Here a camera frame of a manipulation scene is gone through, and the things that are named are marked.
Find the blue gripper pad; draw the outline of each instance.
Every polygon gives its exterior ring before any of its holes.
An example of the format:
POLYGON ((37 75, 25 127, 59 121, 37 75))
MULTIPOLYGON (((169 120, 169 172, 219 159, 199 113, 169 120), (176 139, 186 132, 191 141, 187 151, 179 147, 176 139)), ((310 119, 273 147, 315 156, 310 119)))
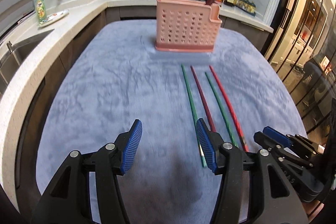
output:
POLYGON ((265 127, 262 132, 271 139, 275 140, 278 144, 282 145, 284 148, 291 146, 291 141, 287 136, 281 134, 279 131, 276 131, 271 127, 265 127))
POLYGON ((142 136, 142 123, 136 120, 129 131, 130 137, 124 148, 120 171, 125 174, 132 167, 135 153, 137 152, 139 142, 142 136))
POLYGON ((199 144, 202 147, 207 166, 212 171, 212 173, 215 173, 215 171, 217 170, 216 153, 209 139, 208 134, 210 133, 211 132, 208 130, 203 119, 198 119, 196 122, 197 138, 199 140, 199 144))

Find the pink plastic basket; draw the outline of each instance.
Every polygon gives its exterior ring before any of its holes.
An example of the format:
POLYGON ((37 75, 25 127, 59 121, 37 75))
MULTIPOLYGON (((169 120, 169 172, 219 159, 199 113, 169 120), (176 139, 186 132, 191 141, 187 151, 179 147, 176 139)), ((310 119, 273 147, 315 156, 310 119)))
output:
POLYGON ((217 4, 197 0, 157 0, 155 48, 212 52, 222 23, 219 9, 217 4))

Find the glass sliding door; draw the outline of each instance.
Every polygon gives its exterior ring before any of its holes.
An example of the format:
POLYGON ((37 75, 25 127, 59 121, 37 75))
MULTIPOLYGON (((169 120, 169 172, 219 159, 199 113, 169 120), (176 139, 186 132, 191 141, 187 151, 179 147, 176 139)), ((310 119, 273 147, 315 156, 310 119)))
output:
POLYGON ((266 58, 291 94, 309 138, 324 144, 336 98, 336 0, 291 1, 288 25, 266 58))

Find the kitchen counter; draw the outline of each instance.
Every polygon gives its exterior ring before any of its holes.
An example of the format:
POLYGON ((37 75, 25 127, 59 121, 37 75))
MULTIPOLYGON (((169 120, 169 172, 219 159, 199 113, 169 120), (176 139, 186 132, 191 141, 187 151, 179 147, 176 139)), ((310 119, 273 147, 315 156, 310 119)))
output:
MULTIPOLYGON (((16 148, 21 126, 38 86, 70 41, 102 11, 108 7, 133 5, 155 6, 156 0, 75 0, 58 7, 58 10, 70 10, 69 15, 60 21, 39 29, 36 17, 31 16, 2 41, 0 58, 7 51, 8 41, 14 45, 33 35, 54 29, 24 61, 0 101, 0 183, 16 208, 14 183, 16 148)), ((222 8, 220 14, 273 32, 272 28, 237 8, 222 8)))
MULTIPOLYGON (((80 3, 82 3, 82 1, 79 2, 77 0, 74 0, 71 2, 71 4, 69 3, 63 5, 64 9, 67 8, 69 9, 69 7, 71 7, 70 15, 66 16, 66 18, 60 20, 59 22, 56 22, 44 28, 37 27, 37 20, 35 18, 36 16, 32 15, 30 18, 28 18, 26 21, 24 21, 22 24, 16 27, 0 43, 0 58, 7 51, 6 43, 8 41, 11 41, 11 43, 14 45, 19 41, 32 37, 46 30, 58 29, 58 32, 61 32, 62 30, 59 29, 59 27, 63 25, 64 22, 68 21, 75 22, 76 20, 79 20, 80 16, 83 15, 83 13, 89 12, 90 7, 92 7, 93 3, 95 3, 96 5, 100 4, 101 7, 104 7, 104 9, 108 7, 123 7, 123 6, 156 6, 156 0, 94 0, 86 5, 76 5, 80 3)), ((48 11, 49 14, 52 12, 56 12, 56 10, 53 9, 52 11, 48 11)), ((226 5, 222 5, 219 15, 238 20, 255 28, 265 30, 269 33, 273 33, 274 31, 273 28, 263 23, 262 20, 260 20, 259 18, 253 17, 237 7, 229 7, 226 5)))

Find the blue fuzzy blanket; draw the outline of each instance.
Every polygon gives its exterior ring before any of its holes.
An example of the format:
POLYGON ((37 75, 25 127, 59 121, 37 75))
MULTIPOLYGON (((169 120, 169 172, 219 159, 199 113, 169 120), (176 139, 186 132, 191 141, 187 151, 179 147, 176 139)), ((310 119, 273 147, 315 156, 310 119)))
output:
MULTIPOLYGON (((241 34, 221 29, 211 54, 159 52, 155 36, 155 20, 120 21, 107 25, 88 45, 51 106, 38 150, 37 184, 43 193, 72 150, 96 151, 140 119, 143 134, 133 166, 119 177, 131 223, 209 223, 221 176, 202 168, 182 63, 198 117, 207 122, 190 65, 225 141, 230 138, 205 76, 207 71, 212 77, 209 65, 226 90, 250 151, 260 148, 253 134, 266 126, 303 136, 305 128, 277 74, 241 34)), ((90 178, 93 219, 99 221, 94 176, 90 178)), ((242 220, 248 180, 244 188, 242 220)))

